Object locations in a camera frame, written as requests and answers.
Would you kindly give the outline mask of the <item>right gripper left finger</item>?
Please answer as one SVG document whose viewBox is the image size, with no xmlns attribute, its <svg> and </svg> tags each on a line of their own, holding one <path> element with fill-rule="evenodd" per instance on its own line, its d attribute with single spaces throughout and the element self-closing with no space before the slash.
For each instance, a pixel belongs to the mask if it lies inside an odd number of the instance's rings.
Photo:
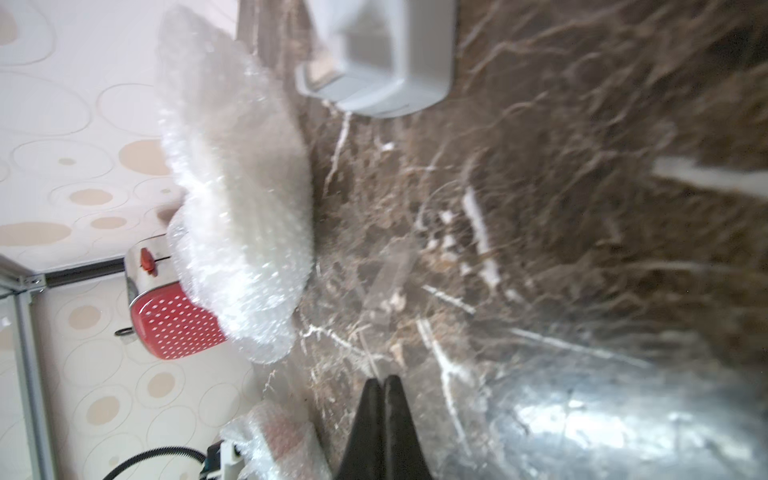
<svg viewBox="0 0 768 480">
<path fill-rule="evenodd" d="M 365 382 L 336 480 L 384 478 L 384 396 L 380 382 Z"/>
</svg>

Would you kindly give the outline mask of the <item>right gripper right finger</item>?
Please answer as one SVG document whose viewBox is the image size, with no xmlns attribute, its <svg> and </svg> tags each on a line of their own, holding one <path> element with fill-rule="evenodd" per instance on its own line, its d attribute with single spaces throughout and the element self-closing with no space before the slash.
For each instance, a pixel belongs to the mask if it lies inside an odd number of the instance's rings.
<svg viewBox="0 0 768 480">
<path fill-rule="evenodd" d="M 432 480 L 401 379 L 384 382 L 383 466 L 386 480 Z"/>
</svg>

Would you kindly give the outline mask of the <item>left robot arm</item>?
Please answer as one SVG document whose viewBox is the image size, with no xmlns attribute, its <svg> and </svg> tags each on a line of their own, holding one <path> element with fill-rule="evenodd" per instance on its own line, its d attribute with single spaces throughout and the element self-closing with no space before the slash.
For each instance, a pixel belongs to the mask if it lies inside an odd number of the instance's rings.
<svg viewBox="0 0 768 480">
<path fill-rule="evenodd" d="M 158 447 L 122 461 L 104 479 L 128 479 L 158 473 L 159 479 L 239 479 L 245 459 L 231 442 L 219 440 L 205 450 L 187 446 Z"/>
</svg>

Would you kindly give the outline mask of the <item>bubble wrap sheet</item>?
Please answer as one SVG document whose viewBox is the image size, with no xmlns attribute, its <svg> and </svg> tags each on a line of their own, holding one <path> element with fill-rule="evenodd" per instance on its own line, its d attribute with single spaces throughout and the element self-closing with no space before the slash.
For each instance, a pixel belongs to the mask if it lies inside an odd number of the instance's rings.
<svg viewBox="0 0 768 480">
<path fill-rule="evenodd" d="M 290 353 L 297 336 L 291 317 L 307 280 L 305 257 L 295 267 L 273 246 L 251 242 L 212 218 L 195 219 L 187 205 L 170 220 L 167 240 L 182 290 L 213 314 L 242 355 L 270 364 Z"/>
<path fill-rule="evenodd" d="M 312 172 L 281 84 L 193 10 L 161 21 L 155 87 L 162 146 L 183 205 L 251 242 L 313 263 Z"/>
<path fill-rule="evenodd" d="M 330 479 L 313 424 L 270 400 L 225 424 L 220 437 L 241 459 L 240 479 Z"/>
</svg>

